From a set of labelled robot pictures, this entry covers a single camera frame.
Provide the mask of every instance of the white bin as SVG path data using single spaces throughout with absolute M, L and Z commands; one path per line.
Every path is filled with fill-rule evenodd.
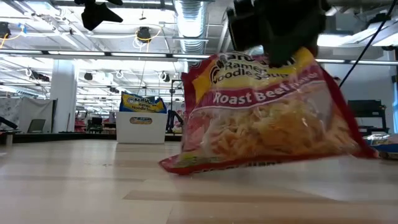
M 135 118 L 150 118 L 146 124 L 137 124 Z M 116 112 L 118 143 L 164 143 L 167 114 Z

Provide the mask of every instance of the yellow cable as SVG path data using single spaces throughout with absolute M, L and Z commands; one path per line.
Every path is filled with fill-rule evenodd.
M 7 36 L 8 36 L 8 34 L 4 35 L 4 39 L 2 40 L 1 45 L 0 45 L 0 49 L 2 49 L 2 46 L 4 45 L 4 43 L 7 39 Z
M 151 38 L 143 39 L 143 38 L 139 38 L 139 37 L 137 36 L 137 33 L 138 33 L 138 30 L 137 30 L 137 31 L 136 31 L 136 37 L 137 37 L 137 39 L 139 39 L 139 40 L 152 40 L 153 38 L 157 37 L 157 36 L 160 34 L 160 32 L 161 32 L 161 30 L 159 30 L 155 36 L 153 36 L 153 37 L 151 37 Z
M 5 36 L 4 38 L 0 38 L 0 40 L 15 40 L 15 39 L 17 39 L 19 36 L 21 36 L 23 33 L 24 33 L 24 28 L 21 27 L 21 32 L 20 32 L 17 36 L 15 36 L 15 37 L 13 37 L 13 38 L 10 38 L 10 39 L 7 39 L 6 36 Z

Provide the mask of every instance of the chair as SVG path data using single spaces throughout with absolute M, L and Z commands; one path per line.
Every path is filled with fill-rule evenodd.
M 28 133 L 43 133 L 45 119 L 32 119 L 30 122 Z

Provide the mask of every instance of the ceiling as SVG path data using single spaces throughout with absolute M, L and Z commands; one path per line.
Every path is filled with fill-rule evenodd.
M 388 7 L 390 1 L 347 1 L 330 0 L 334 8 L 328 14 L 330 30 L 350 31 L 353 35 L 340 39 L 333 47 L 322 47 L 323 58 L 354 59 L 363 48 L 367 38 L 361 34 L 366 21 Z M 225 23 L 225 10 L 231 5 L 230 0 L 206 0 L 204 18 L 202 54 L 232 50 L 230 38 Z M 181 30 L 177 25 L 178 17 L 173 10 L 171 1 L 165 1 L 165 9 L 161 10 L 160 1 L 125 0 L 123 6 L 107 3 L 108 7 L 124 20 L 122 23 L 103 22 L 92 32 L 83 27 L 81 14 L 84 7 L 77 6 L 72 0 L 64 1 L 0 1 L 0 22 L 8 22 L 11 30 L 10 38 L 4 42 L 3 49 L 37 49 L 37 50 L 72 50 L 100 52 L 150 52 L 184 54 L 181 41 Z M 155 36 L 147 45 L 140 44 L 136 32 L 140 27 L 149 27 Z M 395 19 L 386 29 L 382 39 L 395 34 L 398 26 Z M 373 47 L 365 56 L 375 59 L 380 56 L 380 48 Z M 101 108 L 101 110 L 117 110 L 120 94 L 111 93 L 108 85 L 121 86 L 121 90 L 140 95 L 156 95 L 170 100 L 171 82 L 163 82 L 159 74 L 165 72 L 172 79 L 179 79 L 181 72 L 187 71 L 187 62 L 183 60 L 153 61 L 153 60 L 101 60 L 94 57 L 75 59 L 80 68 L 78 88 L 78 105 Z M 38 97 L 49 97 L 49 83 L 32 79 L 30 71 L 52 76 L 52 58 L 1 57 L 0 82 L 20 83 L 21 86 L 0 86 L 0 95 L 20 97 L 29 94 Z M 92 81 L 84 79 L 86 72 L 93 73 Z M 28 86 L 31 83 L 41 83 L 43 86 Z M 183 91 L 177 90 L 176 96 L 183 99 Z

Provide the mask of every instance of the ceiling duct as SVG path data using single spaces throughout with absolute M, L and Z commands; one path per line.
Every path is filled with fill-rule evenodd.
M 203 54 L 205 43 L 192 38 L 204 38 L 206 4 L 202 1 L 181 0 L 174 1 L 178 14 L 177 25 L 180 37 L 189 37 L 190 40 L 181 40 L 181 50 L 186 54 Z

